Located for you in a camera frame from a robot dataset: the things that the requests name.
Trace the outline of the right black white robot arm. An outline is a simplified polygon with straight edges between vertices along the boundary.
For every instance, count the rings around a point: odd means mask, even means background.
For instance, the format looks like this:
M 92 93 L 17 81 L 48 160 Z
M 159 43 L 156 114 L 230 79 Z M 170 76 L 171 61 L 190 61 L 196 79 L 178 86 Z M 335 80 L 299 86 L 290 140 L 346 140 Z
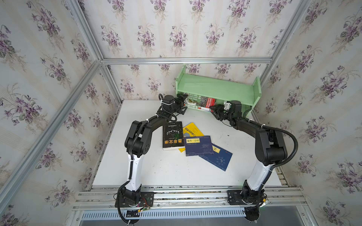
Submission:
M 289 131 L 247 118 L 252 108 L 243 107 L 239 101 L 226 101 L 210 109 L 218 121 L 228 121 L 231 127 L 255 139 L 257 163 L 250 177 L 245 180 L 240 196 L 246 204 L 256 203 L 264 198 L 263 187 L 272 171 L 290 162 L 297 154 L 298 140 Z

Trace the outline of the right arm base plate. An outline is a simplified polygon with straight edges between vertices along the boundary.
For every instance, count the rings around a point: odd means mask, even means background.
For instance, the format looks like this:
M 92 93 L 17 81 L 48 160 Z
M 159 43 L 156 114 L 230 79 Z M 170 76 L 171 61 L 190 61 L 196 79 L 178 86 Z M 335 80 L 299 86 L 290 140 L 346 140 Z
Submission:
M 228 190 L 227 195 L 229 205 L 249 204 L 248 190 Z

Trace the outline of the green red plant book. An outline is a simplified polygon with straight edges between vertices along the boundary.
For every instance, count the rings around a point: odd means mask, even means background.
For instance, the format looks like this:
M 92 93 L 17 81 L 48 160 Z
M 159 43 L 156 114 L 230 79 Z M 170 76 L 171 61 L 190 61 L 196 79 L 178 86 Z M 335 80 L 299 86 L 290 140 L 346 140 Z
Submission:
M 189 94 L 186 98 L 186 106 L 188 108 L 197 109 L 200 111 L 210 112 L 210 107 L 216 104 L 216 99 L 204 97 L 196 94 Z

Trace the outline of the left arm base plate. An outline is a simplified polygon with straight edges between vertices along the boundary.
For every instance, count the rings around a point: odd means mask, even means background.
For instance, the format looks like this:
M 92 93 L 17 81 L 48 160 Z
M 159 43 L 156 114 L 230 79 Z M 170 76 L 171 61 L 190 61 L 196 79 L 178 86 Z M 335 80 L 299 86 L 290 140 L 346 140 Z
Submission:
M 120 194 L 120 198 L 116 198 L 116 208 L 128 207 L 152 207 L 154 202 L 154 192 L 129 192 Z

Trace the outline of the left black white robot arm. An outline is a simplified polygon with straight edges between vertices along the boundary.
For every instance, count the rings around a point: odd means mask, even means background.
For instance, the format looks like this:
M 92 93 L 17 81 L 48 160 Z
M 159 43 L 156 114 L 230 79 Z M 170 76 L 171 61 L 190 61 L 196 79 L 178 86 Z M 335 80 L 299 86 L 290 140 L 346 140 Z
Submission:
M 149 151 L 152 134 L 169 122 L 177 121 L 177 115 L 184 115 L 187 107 L 187 94 L 158 95 L 160 107 L 156 114 L 144 121 L 134 121 L 127 134 L 124 146 L 128 154 L 128 179 L 122 185 L 122 193 L 132 194 L 140 191 L 140 174 L 143 164 L 143 156 Z

